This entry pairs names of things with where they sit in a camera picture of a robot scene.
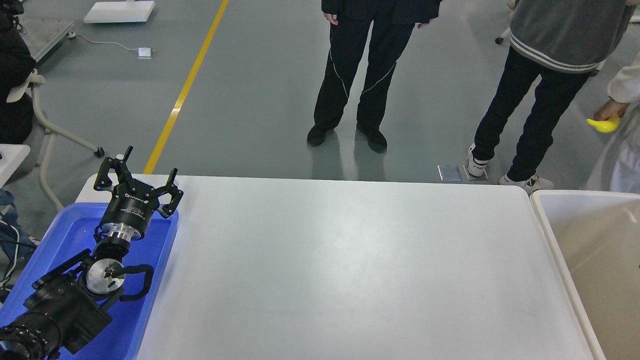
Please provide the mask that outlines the hand of person right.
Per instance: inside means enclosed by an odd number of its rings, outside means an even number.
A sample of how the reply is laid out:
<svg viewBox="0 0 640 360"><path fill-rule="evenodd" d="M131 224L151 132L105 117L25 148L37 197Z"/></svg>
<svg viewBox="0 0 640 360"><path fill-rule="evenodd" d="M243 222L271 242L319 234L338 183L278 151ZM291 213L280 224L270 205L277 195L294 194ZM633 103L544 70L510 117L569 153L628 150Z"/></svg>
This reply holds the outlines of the hand of person right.
<svg viewBox="0 0 640 360"><path fill-rule="evenodd" d="M626 114L631 103L619 102L613 98L609 98L599 109L594 112L593 120L606 121L610 117L616 115L622 118Z"/></svg>

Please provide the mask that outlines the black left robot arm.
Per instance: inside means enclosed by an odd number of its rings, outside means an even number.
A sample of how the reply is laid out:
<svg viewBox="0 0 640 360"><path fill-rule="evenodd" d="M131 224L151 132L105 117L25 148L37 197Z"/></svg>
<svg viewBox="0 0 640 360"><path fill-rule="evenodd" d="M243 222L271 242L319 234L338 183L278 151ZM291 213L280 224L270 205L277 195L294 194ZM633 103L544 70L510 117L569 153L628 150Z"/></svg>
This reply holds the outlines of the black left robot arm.
<svg viewBox="0 0 640 360"><path fill-rule="evenodd" d="M116 302L144 298L153 284L150 264L125 265L131 243L145 237L153 214L171 217L183 197L175 183L178 169L165 185L137 180L127 167L133 147L121 159L103 160L96 191L111 194L94 229L94 249L84 249L32 283L26 311L1 328L3 360L56 360L61 349L77 353L111 323Z"/></svg>

